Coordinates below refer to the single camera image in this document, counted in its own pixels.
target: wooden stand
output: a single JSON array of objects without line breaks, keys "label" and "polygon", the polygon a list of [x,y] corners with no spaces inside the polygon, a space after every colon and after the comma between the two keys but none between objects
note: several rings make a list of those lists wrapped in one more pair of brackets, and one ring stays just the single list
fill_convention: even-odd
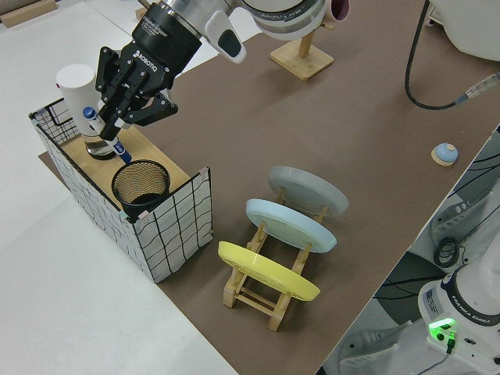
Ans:
[{"label": "wooden stand", "polygon": [[333,57],[311,45],[313,37],[314,31],[272,51],[270,58],[301,80],[309,80],[334,62]]},{"label": "wooden stand", "polygon": [[6,27],[12,27],[55,9],[57,9],[55,0],[41,0],[34,4],[24,6],[23,8],[13,10],[12,12],[2,14],[0,20]]},{"label": "wooden stand", "polygon": [[[282,193],[278,197],[278,203],[284,204],[283,199],[281,198]],[[325,207],[321,214],[315,217],[315,221],[317,223],[321,223],[323,221],[324,216],[327,214],[328,207]],[[264,241],[267,238],[267,233],[264,232],[263,224],[255,232],[252,240],[247,243],[247,249],[253,251],[255,253],[259,253],[262,246],[264,245]],[[295,259],[295,263],[291,268],[296,274],[300,275],[302,270],[304,269],[305,261],[309,256],[309,252],[311,249],[311,244],[307,245],[304,250],[300,250],[298,252],[297,258]],[[267,298],[264,298],[257,293],[250,291],[246,287],[244,287],[245,281],[248,275],[233,268],[233,272],[226,282],[223,293],[223,303],[227,307],[232,308],[236,300],[240,300],[251,307],[258,309],[259,311],[270,316],[269,322],[267,324],[268,328],[276,331],[280,326],[281,320],[284,318],[284,314],[287,312],[288,304],[290,303],[291,296],[286,295],[285,293],[281,293],[278,301],[276,303],[271,302]]]}]

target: brown table mat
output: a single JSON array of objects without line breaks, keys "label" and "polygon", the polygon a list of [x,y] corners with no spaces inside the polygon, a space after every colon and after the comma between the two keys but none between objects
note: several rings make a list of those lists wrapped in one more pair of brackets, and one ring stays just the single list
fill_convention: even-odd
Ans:
[{"label": "brown table mat", "polygon": [[[311,81],[270,61],[283,42],[259,35],[242,64],[216,58],[176,80],[179,113],[143,130],[187,174],[212,168],[214,240],[159,287],[242,374],[314,374],[498,124],[498,92],[440,112],[406,98],[420,2],[351,4],[348,20],[316,32],[335,61]],[[498,70],[425,27],[412,90],[441,105]],[[430,157],[443,141],[460,152],[449,168]],[[292,301],[277,333],[257,310],[222,304],[230,267],[217,256],[218,241],[251,239],[246,200],[275,198],[266,179],[276,165],[323,177],[351,203],[323,221],[337,247],[311,254],[303,271],[321,294]],[[287,266],[296,256],[273,239],[262,253]]]}]

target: mesh cup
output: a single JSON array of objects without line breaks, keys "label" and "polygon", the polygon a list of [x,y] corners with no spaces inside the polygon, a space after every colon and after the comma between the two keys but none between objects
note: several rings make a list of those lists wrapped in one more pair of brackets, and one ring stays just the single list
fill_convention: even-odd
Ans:
[{"label": "mesh cup", "polygon": [[157,162],[134,160],[115,173],[111,185],[123,211],[135,223],[141,213],[151,212],[168,197],[170,175]]}]

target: grid pattern paper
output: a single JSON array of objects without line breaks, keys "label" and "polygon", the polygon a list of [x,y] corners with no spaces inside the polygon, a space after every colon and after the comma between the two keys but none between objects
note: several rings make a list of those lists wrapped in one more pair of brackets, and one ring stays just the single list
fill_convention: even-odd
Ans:
[{"label": "grid pattern paper", "polygon": [[31,113],[30,118],[75,199],[152,281],[158,283],[180,269],[212,240],[209,168],[200,170],[153,212],[131,224],[61,148],[63,142],[79,135],[63,99]]}]

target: marker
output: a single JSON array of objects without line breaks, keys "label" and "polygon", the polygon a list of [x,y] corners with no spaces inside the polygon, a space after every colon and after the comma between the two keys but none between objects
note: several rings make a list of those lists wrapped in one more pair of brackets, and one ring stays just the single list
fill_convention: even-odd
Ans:
[{"label": "marker", "polygon": [[[102,132],[102,129],[104,129],[104,122],[102,121],[101,117],[98,115],[97,111],[93,109],[92,107],[85,107],[84,108],[84,117],[88,120],[90,123],[91,127],[97,131],[98,133]],[[125,147],[121,144],[120,141],[118,141],[118,138],[115,137],[112,141],[107,141],[105,139],[105,142],[112,147],[113,150],[115,150],[115,153],[126,163],[130,163],[132,161],[132,156],[128,153],[128,151],[125,149]]]}]

